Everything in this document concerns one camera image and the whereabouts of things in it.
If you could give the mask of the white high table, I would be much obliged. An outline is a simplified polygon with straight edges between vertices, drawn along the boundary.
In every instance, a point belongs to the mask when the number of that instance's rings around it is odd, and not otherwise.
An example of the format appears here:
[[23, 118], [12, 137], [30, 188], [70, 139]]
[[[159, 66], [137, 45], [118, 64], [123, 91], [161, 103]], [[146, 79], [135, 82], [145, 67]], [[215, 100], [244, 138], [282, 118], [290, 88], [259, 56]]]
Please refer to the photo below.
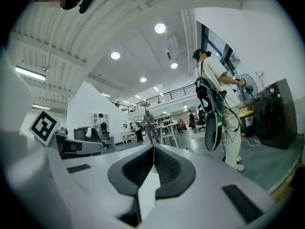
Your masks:
[[174, 131], [175, 126], [176, 126], [176, 124], [169, 124], [169, 125], [166, 125], [166, 126], [157, 126], [157, 128], [160, 129], [160, 134], [161, 134], [160, 143], [162, 145], [165, 144], [165, 139], [168, 138], [169, 141], [170, 141], [170, 144], [172, 146], [173, 146], [173, 144], [175, 144], [175, 146], [177, 148], [179, 148], [177, 138], [176, 138], [176, 135], [175, 135], [175, 131]]

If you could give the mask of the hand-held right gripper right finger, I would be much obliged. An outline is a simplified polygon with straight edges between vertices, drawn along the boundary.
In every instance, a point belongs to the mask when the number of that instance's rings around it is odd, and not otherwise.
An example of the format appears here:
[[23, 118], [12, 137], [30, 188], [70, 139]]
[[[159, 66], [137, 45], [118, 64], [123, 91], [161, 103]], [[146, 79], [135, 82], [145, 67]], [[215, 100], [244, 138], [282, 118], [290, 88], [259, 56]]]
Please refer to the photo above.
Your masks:
[[164, 145], [192, 162], [193, 184], [179, 197], [160, 199], [142, 222], [142, 229], [238, 229], [246, 222], [228, 199], [223, 186], [236, 185], [265, 213], [275, 203], [269, 194], [222, 161]]

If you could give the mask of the black washing machine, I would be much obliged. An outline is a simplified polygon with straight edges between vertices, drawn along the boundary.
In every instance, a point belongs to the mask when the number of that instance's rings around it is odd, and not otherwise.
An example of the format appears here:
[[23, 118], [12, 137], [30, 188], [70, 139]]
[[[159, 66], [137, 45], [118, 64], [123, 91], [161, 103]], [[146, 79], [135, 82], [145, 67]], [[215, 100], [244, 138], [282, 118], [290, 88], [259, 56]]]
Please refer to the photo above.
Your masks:
[[286, 79], [276, 81], [253, 96], [254, 134], [263, 145], [287, 149], [297, 135], [292, 93]]

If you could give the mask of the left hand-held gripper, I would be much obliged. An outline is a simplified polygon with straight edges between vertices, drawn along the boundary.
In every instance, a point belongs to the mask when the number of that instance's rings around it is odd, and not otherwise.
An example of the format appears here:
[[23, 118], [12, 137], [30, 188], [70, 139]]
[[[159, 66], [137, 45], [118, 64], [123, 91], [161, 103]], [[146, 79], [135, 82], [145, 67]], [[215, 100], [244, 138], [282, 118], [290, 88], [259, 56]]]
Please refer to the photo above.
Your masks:
[[103, 144], [68, 138], [68, 130], [60, 126], [54, 116], [40, 111], [34, 119], [29, 131], [44, 147], [58, 151], [62, 159], [72, 159], [102, 154]]

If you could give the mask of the black bin yellow lid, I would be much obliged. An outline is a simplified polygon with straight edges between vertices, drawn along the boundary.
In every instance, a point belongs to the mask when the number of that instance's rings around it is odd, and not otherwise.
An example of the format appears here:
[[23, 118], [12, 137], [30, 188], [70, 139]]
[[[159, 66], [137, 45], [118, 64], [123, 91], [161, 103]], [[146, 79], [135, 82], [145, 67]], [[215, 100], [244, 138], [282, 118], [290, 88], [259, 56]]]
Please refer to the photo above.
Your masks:
[[253, 114], [254, 111], [250, 110], [239, 115], [241, 123], [241, 135], [244, 137], [254, 135]]

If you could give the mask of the black cabinet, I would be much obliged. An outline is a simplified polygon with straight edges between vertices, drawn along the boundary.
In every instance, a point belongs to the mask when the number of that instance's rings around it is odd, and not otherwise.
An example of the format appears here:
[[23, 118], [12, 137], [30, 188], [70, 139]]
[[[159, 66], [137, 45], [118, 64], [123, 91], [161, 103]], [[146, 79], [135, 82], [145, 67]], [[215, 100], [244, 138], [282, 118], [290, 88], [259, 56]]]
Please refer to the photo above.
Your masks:
[[79, 127], [73, 130], [74, 139], [88, 142], [98, 142], [99, 136], [97, 135], [94, 127]]

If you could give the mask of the white shelf cabinet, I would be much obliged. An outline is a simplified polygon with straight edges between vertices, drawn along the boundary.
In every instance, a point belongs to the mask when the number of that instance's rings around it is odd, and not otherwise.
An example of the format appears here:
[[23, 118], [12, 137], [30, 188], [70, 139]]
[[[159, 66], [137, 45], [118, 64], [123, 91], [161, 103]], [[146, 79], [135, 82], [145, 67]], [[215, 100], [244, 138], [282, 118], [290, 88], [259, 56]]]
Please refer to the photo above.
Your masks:
[[[107, 114], [103, 114], [103, 118], [108, 127], [109, 126], [109, 116]], [[98, 119], [99, 119], [99, 113], [91, 113], [91, 126], [95, 126]]]

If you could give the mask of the black metal railing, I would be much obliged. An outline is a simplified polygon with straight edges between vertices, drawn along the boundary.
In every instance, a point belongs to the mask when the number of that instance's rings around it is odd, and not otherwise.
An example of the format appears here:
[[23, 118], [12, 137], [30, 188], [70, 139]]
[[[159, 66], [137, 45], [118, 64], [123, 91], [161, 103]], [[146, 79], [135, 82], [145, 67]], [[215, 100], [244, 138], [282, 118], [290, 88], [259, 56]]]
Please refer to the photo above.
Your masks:
[[121, 101], [117, 103], [113, 103], [115, 106], [117, 106], [121, 111], [124, 113], [133, 113], [136, 111], [144, 110], [148, 107], [153, 107], [155, 105], [161, 105], [165, 103], [169, 103], [173, 100], [181, 100], [186, 97], [190, 97], [191, 95], [195, 95], [195, 85], [187, 85], [166, 93], [159, 92], [158, 95], [151, 97], [147, 100], [140, 100], [137, 103], [129, 102], [126, 103], [123, 101], [123, 104], [121, 104]]

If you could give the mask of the white dresser table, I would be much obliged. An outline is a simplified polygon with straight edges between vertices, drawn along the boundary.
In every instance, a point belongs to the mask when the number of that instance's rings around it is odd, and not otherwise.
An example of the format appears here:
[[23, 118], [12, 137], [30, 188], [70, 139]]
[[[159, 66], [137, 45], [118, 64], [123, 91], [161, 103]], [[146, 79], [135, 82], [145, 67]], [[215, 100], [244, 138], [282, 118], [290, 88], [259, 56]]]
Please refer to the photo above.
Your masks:
[[132, 131], [124, 131], [122, 132], [123, 143], [128, 143], [128, 141], [135, 142], [136, 135]]

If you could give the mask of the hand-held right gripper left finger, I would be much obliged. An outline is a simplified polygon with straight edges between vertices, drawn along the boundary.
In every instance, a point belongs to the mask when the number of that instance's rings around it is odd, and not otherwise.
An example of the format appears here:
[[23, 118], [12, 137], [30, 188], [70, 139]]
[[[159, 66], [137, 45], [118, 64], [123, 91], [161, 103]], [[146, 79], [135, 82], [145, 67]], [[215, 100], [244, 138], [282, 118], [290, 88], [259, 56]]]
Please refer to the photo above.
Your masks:
[[65, 161], [72, 172], [71, 206], [73, 229], [154, 229], [154, 209], [145, 204], [154, 199], [149, 173], [153, 167], [154, 147], [131, 148], [101, 156]]

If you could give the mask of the ceiling air conditioner unit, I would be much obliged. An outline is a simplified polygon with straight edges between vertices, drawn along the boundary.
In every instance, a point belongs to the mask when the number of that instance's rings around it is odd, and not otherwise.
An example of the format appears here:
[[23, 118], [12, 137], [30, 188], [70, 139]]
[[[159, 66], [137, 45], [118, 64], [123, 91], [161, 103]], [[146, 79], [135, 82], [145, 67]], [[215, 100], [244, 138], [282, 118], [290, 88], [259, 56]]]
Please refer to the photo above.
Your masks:
[[180, 49], [177, 37], [171, 36], [167, 38], [167, 51], [171, 59], [178, 59]]

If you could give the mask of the black standing fan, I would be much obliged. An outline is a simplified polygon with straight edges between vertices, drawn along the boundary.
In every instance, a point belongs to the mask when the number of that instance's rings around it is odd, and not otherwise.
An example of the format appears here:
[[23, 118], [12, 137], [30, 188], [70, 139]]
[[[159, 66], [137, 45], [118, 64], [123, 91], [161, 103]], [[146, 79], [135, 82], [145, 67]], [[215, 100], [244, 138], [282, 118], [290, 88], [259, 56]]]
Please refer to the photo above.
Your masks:
[[239, 94], [242, 101], [252, 100], [252, 98], [258, 93], [257, 85], [254, 79], [248, 74], [241, 74], [241, 80], [244, 80], [245, 85], [241, 87]]

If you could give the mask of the black framed window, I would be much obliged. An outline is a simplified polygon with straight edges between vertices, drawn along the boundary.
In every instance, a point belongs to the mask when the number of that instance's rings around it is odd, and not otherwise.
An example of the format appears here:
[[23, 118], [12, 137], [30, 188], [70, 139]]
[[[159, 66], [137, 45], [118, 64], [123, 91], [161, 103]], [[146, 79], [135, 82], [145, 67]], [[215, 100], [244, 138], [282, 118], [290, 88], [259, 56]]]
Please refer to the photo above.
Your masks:
[[228, 71], [228, 75], [234, 78], [240, 58], [214, 31], [203, 24], [201, 26], [201, 48], [211, 52], [211, 57], [219, 61]]

